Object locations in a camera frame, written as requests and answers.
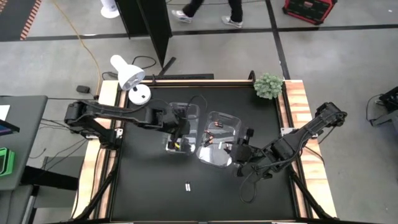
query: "gray floor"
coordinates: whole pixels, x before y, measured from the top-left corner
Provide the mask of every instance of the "gray floor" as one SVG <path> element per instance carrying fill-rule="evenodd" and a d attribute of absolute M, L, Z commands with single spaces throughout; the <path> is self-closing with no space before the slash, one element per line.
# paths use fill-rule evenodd
<path fill-rule="evenodd" d="M 284 1 L 271 0 L 278 27 L 311 27 L 281 12 Z M 103 19 L 98 0 L 58 0 L 80 34 L 124 32 L 120 18 Z M 173 0 L 184 3 L 187 0 Z M 207 0 L 207 3 L 226 0 Z M 180 9 L 182 6 L 168 6 Z M 340 0 L 323 26 L 398 24 L 398 2 L 393 0 Z M 228 5 L 202 6 L 192 24 L 171 18 L 173 30 L 230 29 L 220 21 Z M 270 28 L 263 2 L 244 4 L 245 28 Z M 66 20 L 44 0 L 29 36 L 73 35 Z M 397 86 L 397 29 L 280 33 L 292 79 L 302 79 L 312 111 L 325 101 L 348 112 L 346 124 L 322 144 L 326 173 L 338 216 L 343 220 L 396 223 L 398 219 L 398 140 L 389 124 L 373 128 L 365 120 L 370 96 Z M 113 71 L 113 54 L 130 61 L 135 56 L 155 57 L 149 38 L 86 40 L 102 72 Z M 282 76 L 272 33 L 183 35 L 172 37 L 168 60 L 176 57 L 167 74 L 214 73 L 217 79 L 246 79 L 250 70 Z M 146 59 L 139 66 L 151 63 Z M 89 98 L 77 85 L 96 88 L 98 74 L 89 54 L 77 40 L 0 42 L 0 90 L 3 95 L 46 94 Z M 158 74 L 160 66 L 147 70 Z M 49 101 L 45 118 L 61 120 L 69 101 Z M 370 106 L 371 117 L 383 113 Z M 40 167 L 44 156 L 54 156 L 81 137 L 68 131 L 43 128 L 32 156 L 47 150 L 29 165 Z M 84 155 L 84 149 L 74 156 Z M 66 220 L 68 208 L 41 209 L 36 223 Z"/>

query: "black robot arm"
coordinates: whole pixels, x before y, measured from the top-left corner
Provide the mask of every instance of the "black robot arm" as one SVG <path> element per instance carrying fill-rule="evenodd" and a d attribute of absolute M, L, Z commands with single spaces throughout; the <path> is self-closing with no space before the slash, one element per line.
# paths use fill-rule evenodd
<path fill-rule="evenodd" d="M 120 133 L 117 130 L 104 128 L 95 118 L 124 121 L 144 129 L 169 133 L 173 141 L 184 134 L 189 134 L 190 130 L 184 111 L 175 111 L 168 105 L 165 108 L 145 105 L 137 109 L 126 109 L 77 101 L 68 105 L 64 122 L 72 131 L 81 134 L 84 138 L 96 136 L 103 147 L 117 149 L 120 146 Z"/>
<path fill-rule="evenodd" d="M 253 134 L 253 130 L 249 130 L 245 138 L 225 150 L 232 161 L 238 164 L 238 176 L 255 174 L 252 178 L 254 181 L 270 178 L 270 171 L 279 172 L 288 166 L 312 136 L 321 135 L 323 128 L 343 125 L 346 116 L 347 113 L 333 103 L 324 103 L 317 109 L 315 118 L 305 126 L 273 140 L 262 149 L 249 145 Z"/>

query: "clear plastic container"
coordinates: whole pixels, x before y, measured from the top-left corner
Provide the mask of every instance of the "clear plastic container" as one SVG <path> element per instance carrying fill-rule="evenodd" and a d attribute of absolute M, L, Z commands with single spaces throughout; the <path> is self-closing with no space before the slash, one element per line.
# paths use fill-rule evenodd
<path fill-rule="evenodd" d="M 237 117 L 215 111 L 209 113 L 197 157 L 217 167 L 229 166 L 231 158 L 224 148 L 236 142 L 240 128 L 241 120 Z"/>
<path fill-rule="evenodd" d="M 185 111 L 186 103 L 170 103 L 169 104 L 173 110 Z M 198 138 L 198 124 L 199 124 L 200 110 L 198 105 L 190 104 L 187 111 L 187 119 L 190 124 L 189 134 L 183 135 L 181 138 L 177 139 L 177 144 L 179 144 L 180 149 L 170 149 L 166 144 L 166 151 L 170 153 L 178 154 L 193 154 L 197 145 Z M 170 135 L 167 135 L 166 142 L 170 141 Z"/>

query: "white sneaker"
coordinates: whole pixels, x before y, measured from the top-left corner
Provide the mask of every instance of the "white sneaker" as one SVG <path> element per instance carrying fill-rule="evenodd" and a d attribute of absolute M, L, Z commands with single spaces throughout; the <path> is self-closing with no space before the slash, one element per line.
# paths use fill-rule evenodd
<path fill-rule="evenodd" d="M 243 25 L 243 22 L 234 22 L 234 21 L 232 21 L 231 17 L 229 17 L 229 16 L 223 16 L 223 17 L 221 17 L 221 20 L 225 24 L 235 26 L 236 28 L 242 28 L 242 25 Z"/>
<path fill-rule="evenodd" d="M 181 10 L 172 10 L 172 14 L 174 17 L 176 17 L 180 22 L 186 22 L 186 23 L 191 23 L 192 22 L 192 17 L 188 17 L 183 13 Z"/>

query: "jeans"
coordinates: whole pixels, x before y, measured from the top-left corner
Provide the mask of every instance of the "jeans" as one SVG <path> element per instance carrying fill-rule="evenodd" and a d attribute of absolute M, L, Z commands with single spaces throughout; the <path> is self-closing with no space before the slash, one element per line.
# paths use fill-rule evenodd
<path fill-rule="evenodd" d="M 204 0 L 191 0 L 191 3 L 187 4 L 182 11 L 188 17 L 193 17 L 203 2 Z M 228 0 L 228 3 L 231 6 L 231 20 L 233 22 L 242 22 L 242 0 Z"/>

